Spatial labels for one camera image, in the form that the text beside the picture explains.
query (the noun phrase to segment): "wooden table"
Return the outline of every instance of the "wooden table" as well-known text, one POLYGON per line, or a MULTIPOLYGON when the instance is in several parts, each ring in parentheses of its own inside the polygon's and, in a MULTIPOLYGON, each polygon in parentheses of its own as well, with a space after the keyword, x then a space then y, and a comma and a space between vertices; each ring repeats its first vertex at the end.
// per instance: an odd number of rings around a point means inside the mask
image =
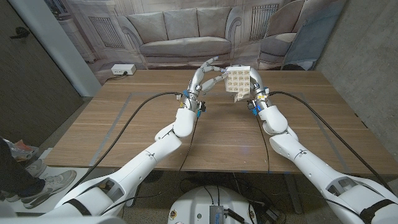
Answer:
MULTIPOLYGON (((45 159, 49 166, 88 167, 96 152, 99 158, 118 135, 130 115, 150 96, 164 91, 182 92, 193 70, 143 70, 134 76, 107 82, 45 159)), ((319 72, 261 71, 271 91, 286 91, 307 101, 380 174, 397 175, 398 163, 365 127, 344 99, 319 72)), ((216 73, 207 73, 205 80, 216 73)), ((207 112, 200 117, 193 144, 182 170, 219 172, 299 173, 296 166, 278 155, 246 101, 234 103, 221 82, 201 96, 207 112)), ((340 172, 369 174, 367 168, 301 103, 284 95, 271 97, 287 118, 300 142, 340 172)), ((99 167, 121 167, 154 142, 154 136, 174 122, 179 102, 173 95, 160 96, 138 112, 99 167)), ((191 137, 156 167, 178 170, 191 137)))

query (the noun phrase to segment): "plastic bag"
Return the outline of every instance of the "plastic bag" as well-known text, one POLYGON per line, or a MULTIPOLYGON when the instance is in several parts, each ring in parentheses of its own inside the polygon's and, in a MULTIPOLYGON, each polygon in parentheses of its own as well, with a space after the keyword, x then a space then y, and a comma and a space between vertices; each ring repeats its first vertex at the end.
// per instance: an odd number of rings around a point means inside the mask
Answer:
POLYGON ((37 152, 39 148, 33 147, 33 146, 27 146, 24 144, 22 140, 19 140, 17 143, 12 143, 5 139, 5 142, 8 144, 11 150, 11 155, 13 158, 20 162, 20 161, 26 161, 32 158, 37 152))

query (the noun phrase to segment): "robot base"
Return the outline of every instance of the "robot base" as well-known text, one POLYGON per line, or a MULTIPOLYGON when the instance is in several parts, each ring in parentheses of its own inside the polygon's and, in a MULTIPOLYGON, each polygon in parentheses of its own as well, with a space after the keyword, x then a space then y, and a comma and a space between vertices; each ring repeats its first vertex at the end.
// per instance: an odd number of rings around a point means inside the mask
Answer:
POLYGON ((240 217, 244 218, 245 223, 251 223, 249 215, 252 216, 253 222, 257 223, 254 209, 248 201, 240 194, 225 187, 219 187, 220 190, 220 207, 218 205, 218 189, 217 186, 197 187, 181 196, 174 202, 170 209, 168 224, 176 223, 225 223, 238 224, 237 220, 231 216, 222 214, 222 210, 228 208, 240 217), (212 206, 211 197, 213 197, 214 205, 212 206))

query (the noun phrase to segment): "sheet of stickers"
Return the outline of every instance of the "sheet of stickers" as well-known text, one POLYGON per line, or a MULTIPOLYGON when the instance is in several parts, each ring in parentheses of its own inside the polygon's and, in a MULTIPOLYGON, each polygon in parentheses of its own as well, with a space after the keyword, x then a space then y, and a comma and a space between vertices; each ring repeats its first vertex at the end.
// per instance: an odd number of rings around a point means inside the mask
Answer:
POLYGON ((250 97, 250 66, 228 67, 225 90, 235 95, 235 103, 250 97))

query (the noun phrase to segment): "concrete wall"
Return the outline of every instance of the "concrete wall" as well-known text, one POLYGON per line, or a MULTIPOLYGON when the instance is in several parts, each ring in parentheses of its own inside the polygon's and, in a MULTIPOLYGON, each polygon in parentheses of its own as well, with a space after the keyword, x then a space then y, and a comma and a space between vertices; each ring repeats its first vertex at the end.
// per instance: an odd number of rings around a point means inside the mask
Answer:
POLYGON ((348 1, 315 69, 398 161, 398 1, 348 1))

